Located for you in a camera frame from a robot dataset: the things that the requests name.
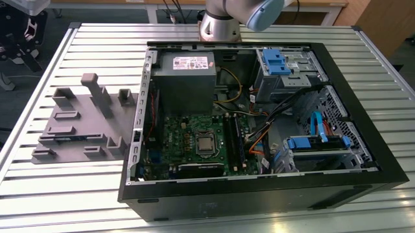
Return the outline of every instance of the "wooden cabinet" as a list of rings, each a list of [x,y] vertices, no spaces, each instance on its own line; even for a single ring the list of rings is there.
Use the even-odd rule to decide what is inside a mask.
[[[389,57],[415,32],[415,0],[349,0],[335,25],[361,26]]]

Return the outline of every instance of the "green circuit board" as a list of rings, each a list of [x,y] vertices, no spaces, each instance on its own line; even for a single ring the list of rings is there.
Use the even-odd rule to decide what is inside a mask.
[[[248,119],[238,118],[242,134],[250,133]],[[223,116],[168,116],[164,118],[162,164],[215,162],[224,164],[224,176],[258,174],[256,159],[247,160],[247,167],[235,171],[228,166],[227,139],[223,129]],[[211,136],[215,150],[212,154],[200,155],[198,138]],[[168,170],[156,170],[159,179],[168,179]]]

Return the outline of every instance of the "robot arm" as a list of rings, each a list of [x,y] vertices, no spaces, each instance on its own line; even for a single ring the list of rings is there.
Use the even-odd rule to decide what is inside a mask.
[[[238,41],[239,23],[255,32],[275,22],[284,6],[294,0],[207,0],[207,13],[200,25],[206,41]]]

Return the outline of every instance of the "aluminum rail table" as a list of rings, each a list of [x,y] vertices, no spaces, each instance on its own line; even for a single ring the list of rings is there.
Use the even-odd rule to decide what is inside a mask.
[[[196,41],[198,26],[72,26],[0,153],[0,233],[414,231],[415,93],[363,32],[350,27],[275,26],[254,33],[243,27],[242,38],[326,44],[411,181],[333,210],[146,222],[116,201],[123,161],[34,165],[31,153],[52,112],[56,87],[87,93],[80,77],[95,72],[110,93],[122,88],[139,92],[147,41]]]

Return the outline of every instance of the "floor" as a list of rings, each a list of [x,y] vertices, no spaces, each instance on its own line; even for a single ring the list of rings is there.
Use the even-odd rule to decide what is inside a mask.
[[[64,10],[63,18],[55,18],[48,10],[48,22],[46,39],[40,48],[38,61],[43,68],[47,67],[59,46],[60,40],[66,34],[71,22],[84,23],[148,23],[144,10]],[[188,23],[196,23],[196,11],[184,10]],[[158,11],[159,23],[171,23],[163,11]],[[394,56],[390,58],[394,65],[403,65],[401,70],[411,87],[415,88],[415,46],[405,42]],[[16,85],[12,92],[0,90],[0,128],[12,128],[16,124],[28,99],[36,88],[43,72],[34,73],[24,65],[16,65],[11,61],[0,63],[0,71],[11,77]],[[2,142],[7,141],[10,132],[0,131]]]

